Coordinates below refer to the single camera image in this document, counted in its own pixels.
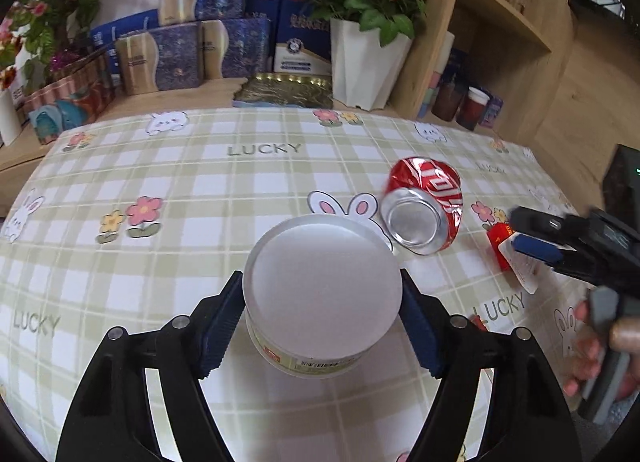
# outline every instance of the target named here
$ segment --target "round logo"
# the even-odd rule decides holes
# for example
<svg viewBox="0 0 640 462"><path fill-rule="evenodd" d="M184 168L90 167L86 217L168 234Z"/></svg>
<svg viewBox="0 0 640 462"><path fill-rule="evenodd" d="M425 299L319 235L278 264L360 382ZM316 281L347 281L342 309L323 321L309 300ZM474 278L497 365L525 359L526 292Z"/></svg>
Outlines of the round logo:
<svg viewBox="0 0 640 462"><path fill-rule="evenodd" d="M287 51L289 51L290 54L297 54L303 48L304 45L302 43L302 40L299 38L291 38L289 41L287 41Z"/></svg>

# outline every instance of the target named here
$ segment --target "gold tray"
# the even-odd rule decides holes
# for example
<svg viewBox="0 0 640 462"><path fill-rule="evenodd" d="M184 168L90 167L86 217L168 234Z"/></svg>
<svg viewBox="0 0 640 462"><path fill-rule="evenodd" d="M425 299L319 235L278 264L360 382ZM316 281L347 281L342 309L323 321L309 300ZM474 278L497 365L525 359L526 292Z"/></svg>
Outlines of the gold tray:
<svg viewBox="0 0 640 462"><path fill-rule="evenodd" d="M331 76L261 73L234 95L233 106L333 108Z"/></svg>

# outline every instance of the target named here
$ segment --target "coca-cola can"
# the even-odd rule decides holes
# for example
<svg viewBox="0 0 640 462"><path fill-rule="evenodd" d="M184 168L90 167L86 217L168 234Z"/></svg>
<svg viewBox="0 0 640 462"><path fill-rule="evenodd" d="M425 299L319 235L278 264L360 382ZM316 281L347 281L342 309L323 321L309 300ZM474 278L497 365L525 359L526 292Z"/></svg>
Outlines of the coca-cola can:
<svg viewBox="0 0 640 462"><path fill-rule="evenodd" d="M460 176L449 164L425 157L391 169L380 216L389 234L416 254L451 245L462 220Z"/></svg>

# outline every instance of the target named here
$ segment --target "plaid pattern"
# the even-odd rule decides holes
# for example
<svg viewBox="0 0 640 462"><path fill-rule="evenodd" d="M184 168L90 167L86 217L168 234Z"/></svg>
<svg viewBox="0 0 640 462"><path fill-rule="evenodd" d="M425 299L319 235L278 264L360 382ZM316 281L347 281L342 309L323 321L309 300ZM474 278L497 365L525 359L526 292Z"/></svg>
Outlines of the plaid pattern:
<svg viewBox="0 0 640 462"><path fill-rule="evenodd" d="M436 142L407 121L359 115L364 125L322 126L306 109L188 112L188 124L149 135L150 116L98 122L69 150L63 134L10 213L34 189L45 198L22 234L0 238L0 384L24 431L53 460L66 411L92 354L114 325L153 330L218 293L255 241L284 219L310 212L313 190L343 208L360 192L379 196L393 163L410 155L452 165L465 213L450 248L394 254L425 294L451 313L478 312L492 331L530 328L558 376L564 314L584 284L550 274L534 296L500 273L476 202L490 219L516 204L560 212L566 199L530 151L442 128ZM161 229L96 242L101 219L139 197L161 198ZM414 443L438 382L420 369L399 321L350 372L334 379L287 376L262 359L241 321L222 367L202 382L237 461L394 462ZM149 392L163 454L179 460L157 375ZM481 377L466 454L478 450L490 382Z"/></svg>

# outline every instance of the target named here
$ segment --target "hand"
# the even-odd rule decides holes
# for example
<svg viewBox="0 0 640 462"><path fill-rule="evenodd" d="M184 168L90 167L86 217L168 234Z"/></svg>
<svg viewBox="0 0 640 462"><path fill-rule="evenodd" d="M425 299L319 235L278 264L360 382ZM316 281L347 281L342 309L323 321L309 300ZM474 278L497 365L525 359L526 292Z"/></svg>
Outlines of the hand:
<svg viewBox="0 0 640 462"><path fill-rule="evenodd" d="M581 302L575 309L575 318L583 322L589 320L589 305L586 301ZM573 397L579 390L580 384L588 379L597 377L602 368L598 362L600 351L604 348L598 337L593 333L590 336L581 338L575 342L574 350L578 356L571 358L571 374L565 382L564 392ZM622 379L622 384L616 395L616 400L627 398L640 385L640 356L632 356L629 370Z"/></svg>

